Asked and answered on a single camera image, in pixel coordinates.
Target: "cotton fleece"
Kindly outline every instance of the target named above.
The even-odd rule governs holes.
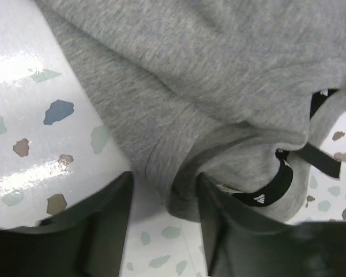
[[[79,82],[132,165],[175,216],[198,220],[195,177],[255,192],[276,149],[320,145],[346,89],[309,120],[314,92],[346,88],[346,0],[36,0]],[[310,165],[274,204],[286,221]]]

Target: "white logo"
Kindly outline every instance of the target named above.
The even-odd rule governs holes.
[[[258,197],[255,197],[254,200],[256,202],[259,202],[260,204],[264,204],[264,202],[265,202],[265,194],[262,194],[262,195],[260,195]]]
[[[322,90],[320,91],[320,94],[321,94],[321,95],[324,95],[324,96],[328,96],[328,89],[327,89],[327,88],[322,89]]]

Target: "gray sweatshirt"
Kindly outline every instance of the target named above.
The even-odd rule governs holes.
[[[346,88],[346,0],[36,0],[90,101],[175,216],[198,220],[195,178],[251,193],[276,149],[320,145],[346,89],[309,119],[314,92]],[[310,165],[274,204],[288,220]]]

